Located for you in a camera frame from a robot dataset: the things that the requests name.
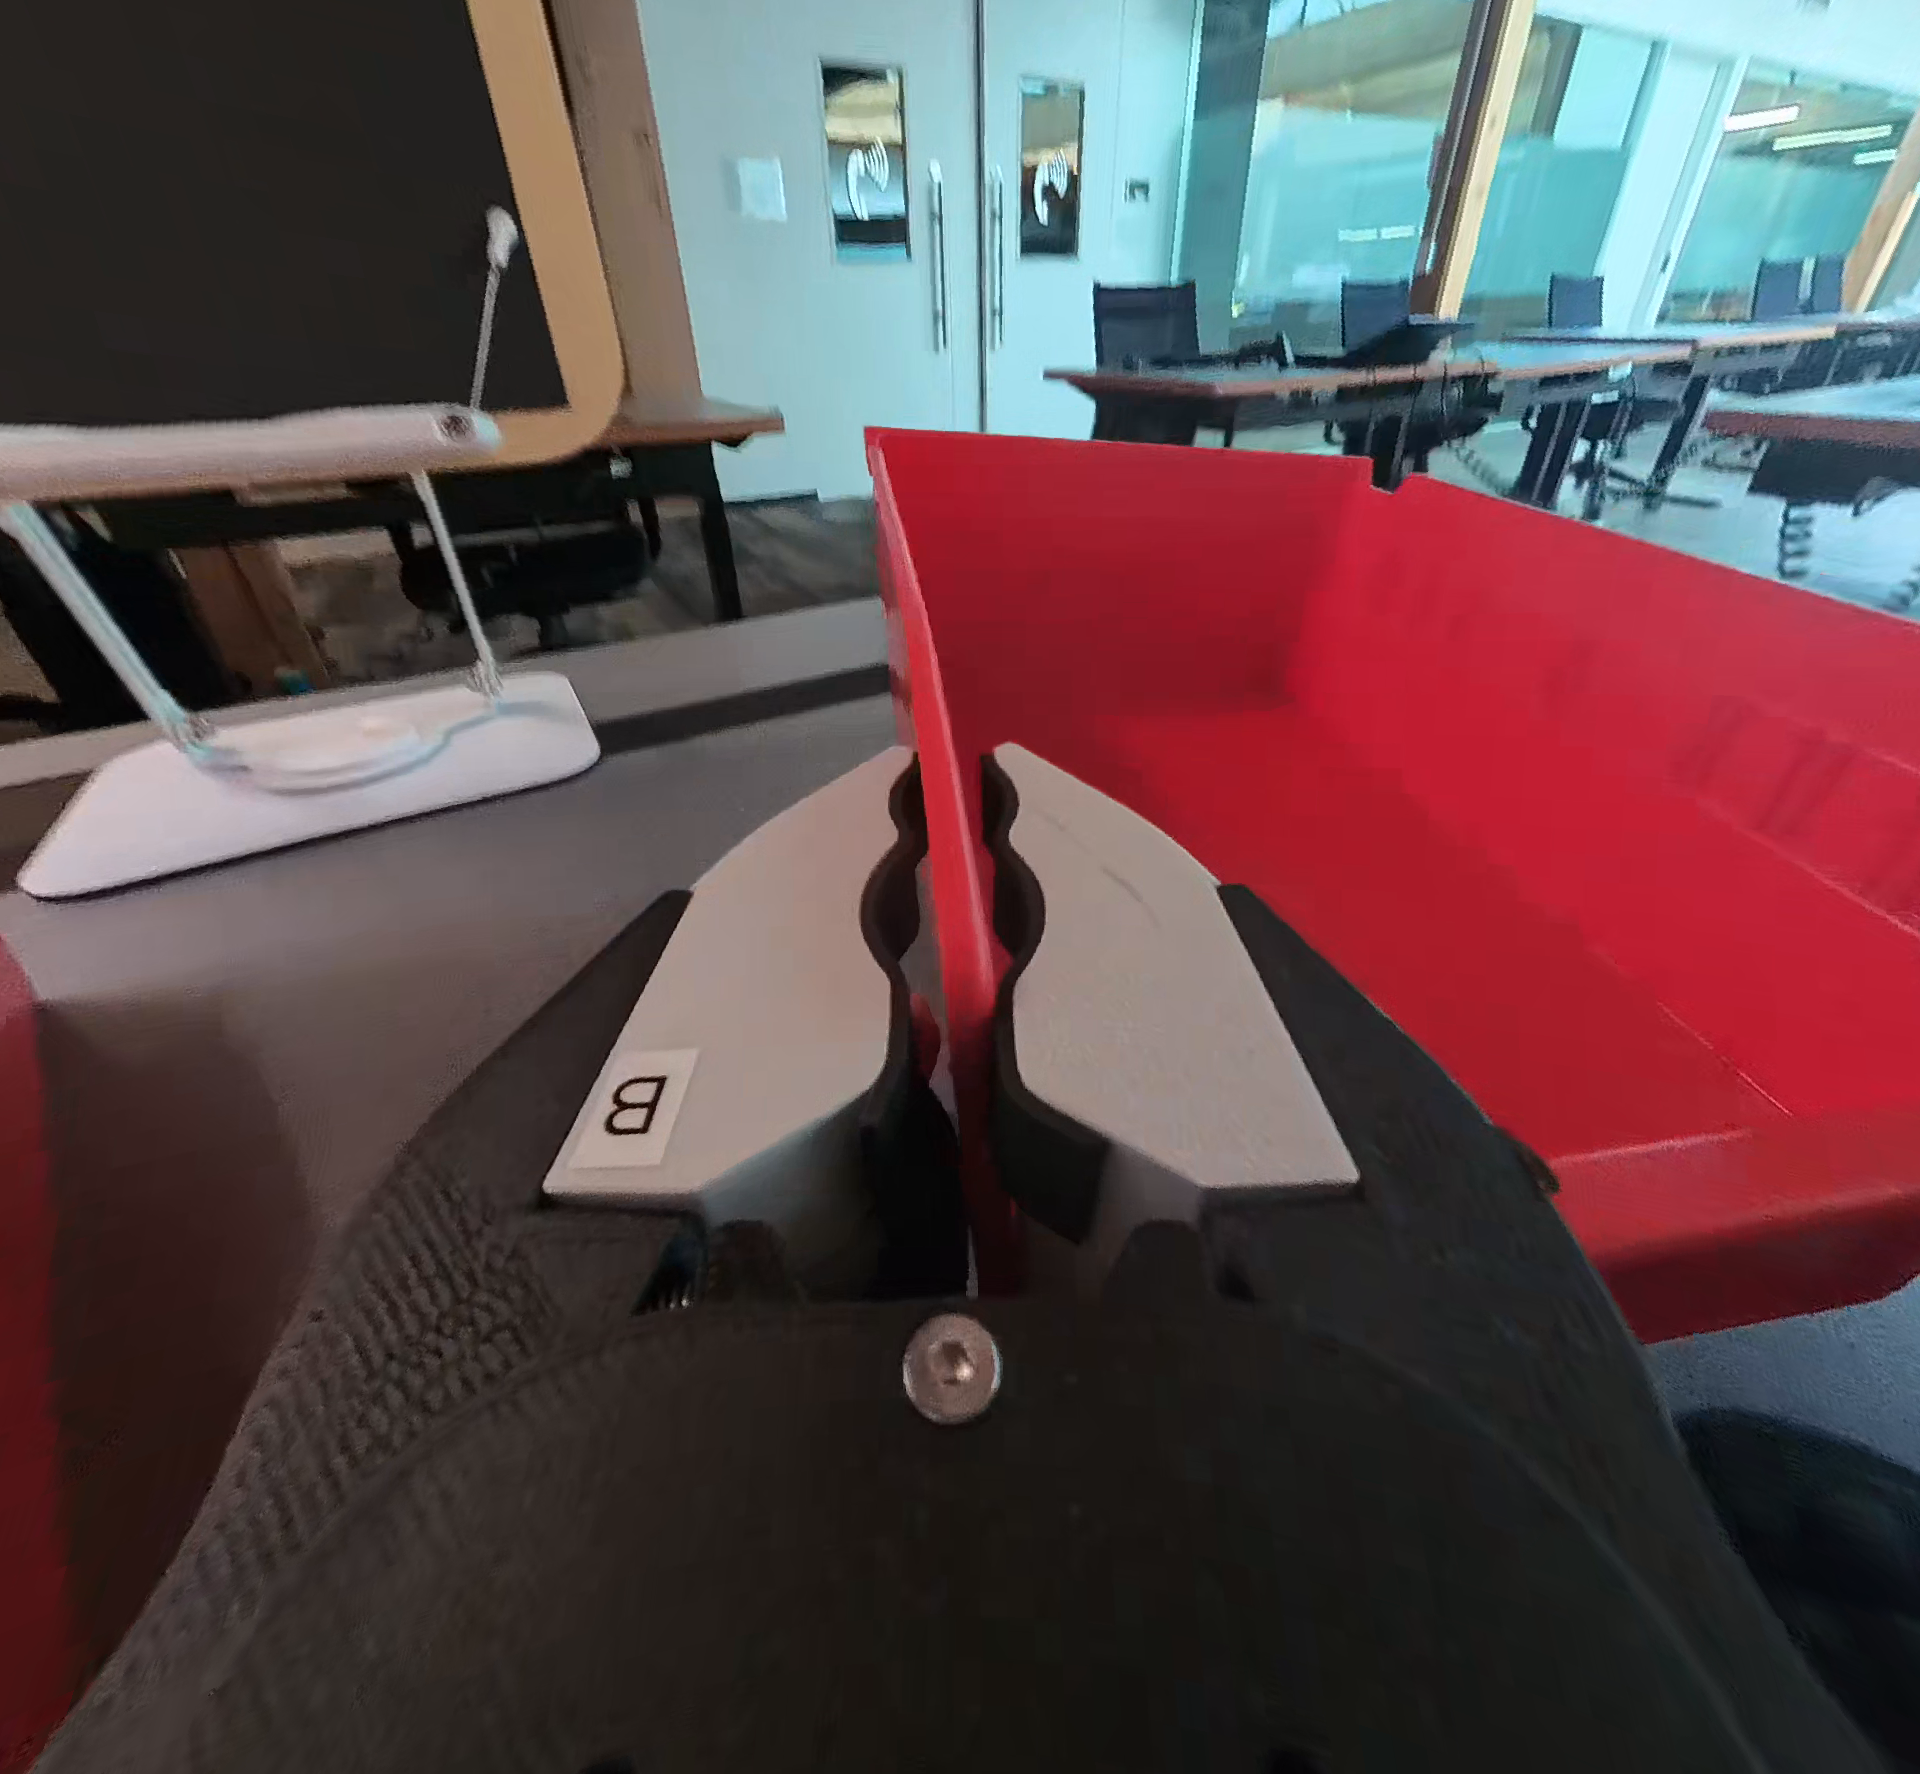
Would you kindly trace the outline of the white door with window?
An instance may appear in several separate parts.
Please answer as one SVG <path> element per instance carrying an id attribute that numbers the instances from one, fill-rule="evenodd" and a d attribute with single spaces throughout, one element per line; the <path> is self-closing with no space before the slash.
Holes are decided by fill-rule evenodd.
<path id="1" fill-rule="evenodd" d="M 979 251 L 967 0 L 762 0 L 757 229 L 803 488 L 872 493 L 869 428 L 968 428 Z"/>
<path id="2" fill-rule="evenodd" d="M 984 0 L 984 19 L 986 426 L 1085 438 L 1090 406 L 1053 371 L 1090 366 L 1113 263 L 1123 0 Z"/>

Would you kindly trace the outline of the long office desk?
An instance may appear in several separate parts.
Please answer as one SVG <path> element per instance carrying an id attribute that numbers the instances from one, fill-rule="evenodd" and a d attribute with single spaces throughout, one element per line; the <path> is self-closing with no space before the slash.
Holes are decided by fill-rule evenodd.
<path id="1" fill-rule="evenodd" d="M 1479 351 L 1439 354 L 1386 366 L 1182 363 L 1149 371 L 1044 371 L 1044 380 L 1090 400 L 1090 440 L 1192 447 L 1216 437 L 1231 449 L 1259 428 L 1329 428 L 1372 483 L 1396 490 L 1431 455 L 1501 371 Z"/>
<path id="2" fill-rule="evenodd" d="M 1491 371 L 1463 404 L 1527 431 L 1515 497 L 1549 507 L 1572 481 L 1582 519 L 1599 521 L 1618 497 L 1647 510 L 1675 502 L 1673 480 L 1714 395 L 1902 378 L 1917 371 L 1917 342 L 1916 311 L 1685 321 L 1623 335 L 1539 328 L 1481 344 Z"/>
<path id="3" fill-rule="evenodd" d="M 1919 380 L 1854 382 L 1773 395 L 1714 395 L 1704 430 L 1759 445 L 1747 495 L 1780 504 L 1776 574 L 1804 584 L 1816 514 L 1861 519 L 1919 492 Z"/>

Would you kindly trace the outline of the thin white-tipped rod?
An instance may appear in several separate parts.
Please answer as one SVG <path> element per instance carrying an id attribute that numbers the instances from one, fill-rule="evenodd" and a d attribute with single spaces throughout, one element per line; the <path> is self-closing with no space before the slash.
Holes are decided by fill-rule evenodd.
<path id="1" fill-rule="evenodd" d="M 521 229 L 508 206 L 489 206 L 487 211 L 487 273 L 482 309 L 475 342 L 473 371 L 470 371 L 470 409 L 477 414 L 484 409 L 484 394 L 492 368 L 496 342 L 496 321 L 506 277 L 511 270 L 521 246 Z"/>

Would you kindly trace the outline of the wooden column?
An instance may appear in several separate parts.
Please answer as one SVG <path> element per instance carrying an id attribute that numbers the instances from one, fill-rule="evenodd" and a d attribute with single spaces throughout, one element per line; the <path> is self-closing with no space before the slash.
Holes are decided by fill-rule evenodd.
<path id="1" fill-rule="evenodd" d="M 1433 151 L 1410 296 L 1419 314 L 1446 321 L 1465 299 L 1537 7 L 1539 0 L 1474 0 Z"/>

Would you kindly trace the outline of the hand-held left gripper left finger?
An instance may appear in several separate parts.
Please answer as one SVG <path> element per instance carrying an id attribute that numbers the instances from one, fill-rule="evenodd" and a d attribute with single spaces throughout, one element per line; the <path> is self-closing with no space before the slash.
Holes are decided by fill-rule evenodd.
<path id="1" fill-rule="evenodd" d="M 907 746 L 733 847 L 664 933 L 544 1195 L 759 1226 L 831 1298 L 967 1293 L 958 1138 L 905 969 L 922 858 Z"/>

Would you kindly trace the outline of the white stand with clear legs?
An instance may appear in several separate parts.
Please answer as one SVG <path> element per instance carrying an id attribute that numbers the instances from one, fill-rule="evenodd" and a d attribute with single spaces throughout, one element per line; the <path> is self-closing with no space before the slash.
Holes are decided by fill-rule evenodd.
<path id="1" fill-rule="evenodd" d="M 503 421 L 466 400 L 286 418 L 4 428 L 4 533 L 130 691 L 155 739 L 109 758 L 18 871 L 44 902 L 123 890 L 575 779 L 602 756 L 573 681 L 508 677 L 484 634 L 473 677 L 362 706 L 216 724 L 188 710 L 73 562 L 40 509 L 81 495 L 399 473 L 425 507 L 470 629 L 479 612 L 432 469 L 487 466 Z"/>

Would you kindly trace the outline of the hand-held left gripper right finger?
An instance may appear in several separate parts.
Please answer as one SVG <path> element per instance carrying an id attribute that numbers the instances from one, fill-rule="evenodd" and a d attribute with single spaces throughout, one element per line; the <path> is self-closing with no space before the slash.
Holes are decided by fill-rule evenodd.
<path id="1" fill-rule="evenodd" d="M 1073 1250 L 1214 1210 L 1348 1200 L 1343 1138 L 1192 849 L 1090 782 L 1005 743 L 982 767 L 992 926 L 996 1169 Z"/>

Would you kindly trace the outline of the frosted glass partition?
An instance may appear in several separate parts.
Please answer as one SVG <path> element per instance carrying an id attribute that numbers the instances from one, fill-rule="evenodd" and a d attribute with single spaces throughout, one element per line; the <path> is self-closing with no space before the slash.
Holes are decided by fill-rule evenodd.
<path id="1" fill-rule="evenodd" d="M 1335 342 L 1345 289 L 1410 284 L 1472 0 L 1204 0 L 1183 261 L 1245 327 Z M 1917 120 L 1893 86 L 1534 14 L 1463 313 L 1733 321 L 1768 259 L 1845 259 Z"/>

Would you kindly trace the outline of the wooden post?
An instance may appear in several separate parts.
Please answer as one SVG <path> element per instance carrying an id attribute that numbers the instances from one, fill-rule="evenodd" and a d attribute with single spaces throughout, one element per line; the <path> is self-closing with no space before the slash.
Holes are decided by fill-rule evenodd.
<path id="1" fill-rule="evenodd" d="M 704 397 L 638 0 L 549 0 L 632 426 Z"/>

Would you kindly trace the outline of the wooden top desk black legs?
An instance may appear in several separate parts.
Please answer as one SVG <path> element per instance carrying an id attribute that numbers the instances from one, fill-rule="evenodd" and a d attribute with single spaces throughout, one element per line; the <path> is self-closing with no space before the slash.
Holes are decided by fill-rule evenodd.
<path id="1" fill-rule="evenodd" d="M 647 577 L 662 557 L 659 502 L 692 502 L 716 619 L 729 624 L 743 620 L 745 605 L 716 450 L 740 449 L 781 430 L 784 418 L 774 411 L 702 399 L 640 426 L 618 418 L 601 445 L 549 466 L 448 476 L 439 481 L 437 497 L 458 557 L 458 543 L 470 538 L 628 522 L 654 545 Z M 49 521 L 109 614 L 191 710 L 344 681 L 344 655 L 327 653 L 322 620 L 301 614 L 281 552 L 286 541 L 372 536 L 375 572 L 401 602 L 401 627 L 420 643 L 451 638 L 454 662 L 473 655 L 466 624 L 451 629 L 401 596 L 389 529 L 410 526 L 420 543 L 437 545 L 420 495 L 401 481 L 276 497 L 212 492 L 123 497 L 90 509 L 54 507 Z"/>

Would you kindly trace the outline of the red plastic bin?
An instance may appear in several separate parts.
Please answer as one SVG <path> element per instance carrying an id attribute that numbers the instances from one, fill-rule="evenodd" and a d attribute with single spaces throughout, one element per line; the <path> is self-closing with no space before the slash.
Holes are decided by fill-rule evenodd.
<path id="1" fill-rule="evenodd" d="M 867 442 L 975 1148 L 1017 743 L 1548 1162 L 1646 1342 L 1917 1279 L 1916 624 L 1357 461 Z"/>
<path id="2" fill-rule="evenodd" d="M 52 1337 L 54 1210 L 37 999 L 2 956 L 2 1767 L 26 1770 L 76 1669 Z"/>

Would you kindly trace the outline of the black panel with wooden rim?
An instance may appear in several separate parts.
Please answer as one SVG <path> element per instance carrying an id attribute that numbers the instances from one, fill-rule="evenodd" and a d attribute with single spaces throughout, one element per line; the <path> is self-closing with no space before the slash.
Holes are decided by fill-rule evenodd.
<path id="1" fill-rule="evenodd" d="M 626 385 L 544 0 L 4 0 L 2 421 L 470 399 L 516 469 Z"/>

